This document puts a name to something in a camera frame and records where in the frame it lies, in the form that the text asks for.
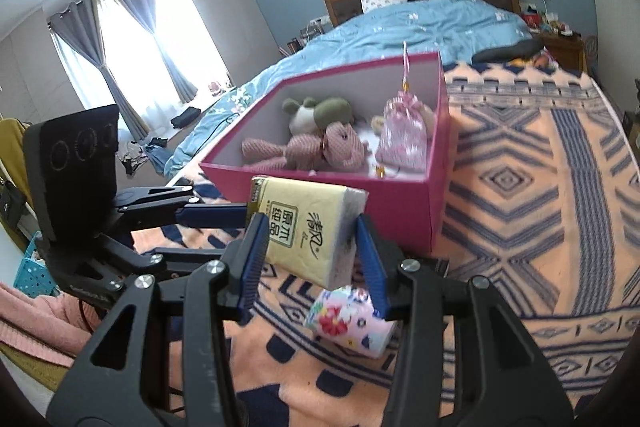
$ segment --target curtain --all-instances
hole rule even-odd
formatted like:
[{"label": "curtain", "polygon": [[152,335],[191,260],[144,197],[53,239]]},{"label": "curtain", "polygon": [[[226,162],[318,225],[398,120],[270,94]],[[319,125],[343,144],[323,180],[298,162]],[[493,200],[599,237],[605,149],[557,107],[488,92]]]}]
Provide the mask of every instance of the curtain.
[{"label": "curtain", "polygon": [[156,22],[162,45],[198,88],[196,99],[206,96],[212,84],[223,90],[233,87],[193,0],[156,0]]},{"label": "curtain", "polygon": [[131,16],[140,23],[140,25],[148,31],[158,46],[158,50],[162,56],[162,61],[174,83],[175,90],[180,97],[180,101],[184,103],[191,102],[196,96],[198,89],[191,84],[175,65],[162,42],[158,37],[156,27],[156,0],[116,0],[124,6]]},{"label": "curtain", "polygon": [[115,0],[98,0],[98,16],[107,64],[122,93],[148,124],[150,137],[166,137],[173,128],[170,120],[184,111],[185,105],[154,38]]},{"label": "curtain", "polygon": [[[60,61],[65,68],[66,76],[69,77],[71,85],[74,86],[82,106],[92,109],[115,103],[100,71],[92,66],[86,58],[74,51],[69,44],[53,31],[51,32],[51,38]],[[124,123],[122,115],[120,115],[118,118],[118,142],[125,143],[133,139],[127,124]]]},{"label": "curtain", "polygon": [[149,133],[149,127],[127,102],[107,66],[102,33],[98,25],[97,0],[71,3],[65,12],[54,15],[49,24],[74,51],[98,68],[133,138],[145,138]]}]

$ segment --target floral toilet paper roll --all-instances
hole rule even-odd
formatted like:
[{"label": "floral toilet paper roll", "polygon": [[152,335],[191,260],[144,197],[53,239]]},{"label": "floral toilet paper roll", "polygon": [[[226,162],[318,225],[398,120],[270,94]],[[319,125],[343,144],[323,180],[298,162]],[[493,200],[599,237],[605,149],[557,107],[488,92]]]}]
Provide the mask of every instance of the floral toilet paper roll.
[{"label": "floral toilet paper roll", "polygon": [[322,291],[305,319],[320,337],[372,359],[382,356],[395,326],[378,316],[365,289],[352,286]]}]

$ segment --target green stuffed frog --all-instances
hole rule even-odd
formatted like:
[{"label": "green stuffed frog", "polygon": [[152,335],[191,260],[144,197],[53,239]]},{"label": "green stuffed frog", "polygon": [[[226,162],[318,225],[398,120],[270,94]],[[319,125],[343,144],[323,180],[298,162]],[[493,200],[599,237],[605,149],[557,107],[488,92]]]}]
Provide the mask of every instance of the green stuffed frog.
[{"label": "green stuffed frog", "polygon": [[282,103],[282,109],[292,117],[289,130],[293,136],[324,132],[334,122],[353,123],[351,104],[344,98],[333,97],[318,103],[307,97],[302,105],[297,100],[288,98]]}]

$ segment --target sheer curtain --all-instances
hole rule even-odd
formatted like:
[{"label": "sheer curtain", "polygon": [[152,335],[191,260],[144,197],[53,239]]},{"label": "sheer curtain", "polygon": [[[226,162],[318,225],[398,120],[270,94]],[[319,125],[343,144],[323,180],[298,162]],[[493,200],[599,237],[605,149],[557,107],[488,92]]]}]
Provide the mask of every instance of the sheer curtain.
[{"label": "sheer curtain", "polygon": [[115,0],[98,0],[98,18],[107,64],[125,98],[162,136],[184,110],[153,37]]},{"label": "sheer curtain", "polygon": [[198,93],[209,92],[212,82],[224,90],[232,87],[225,63],[192,0],[156,0],[156,24],[162,44]]},{"label": "sheer curtain", "polygon": [[[198,88],[188,105],[209,107],[214,99],[209,86],[216,82],[229,89],[226,67],[192,0],[156,0],[158,35],[183,75]],[[98,0],[98,19],[104,39],[106,62],[124,96],[151,127],[149,139],[169,137],[170,120],[187,104],[180,102],[154,38],[115,0]],[[66,42],[52,33],[66,73],[86,108],[113,103],[113,97],[97,70]],[[119,141],[132,137],[122,118]]]},{"label": "sheer curtain", "polygon": [[[98,68],[92,66],[82,55],[63,41],[54,32],[51,38],[60,56],[60,61],[65,68],[66,75],[74,86],[80,102],[85,108],[101,107],[114,103],[113,97],[107,87],[104,77]],[[129,129],[122,117],[118,120],[118,142],[123,143],[133,140]]]}]

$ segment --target blue plastic basket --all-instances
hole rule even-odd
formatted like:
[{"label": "blue plastic basket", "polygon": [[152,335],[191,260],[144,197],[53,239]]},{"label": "blue plastic basket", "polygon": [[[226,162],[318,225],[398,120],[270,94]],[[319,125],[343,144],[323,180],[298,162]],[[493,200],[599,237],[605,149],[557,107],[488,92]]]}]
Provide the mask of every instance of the blue plastic basket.
[{"label": "blue plastic basket", "polygon": [[15,276],[14,288],[18,288],[22,293],[30,297],[38,295],[58,295],[59,291],[56,283],[53,282],[46,266],[36,263],[31,259],[31,255],[36,250],[35,240],[42,237],[40,232],[36,232],[24,252],[24,258]]}]

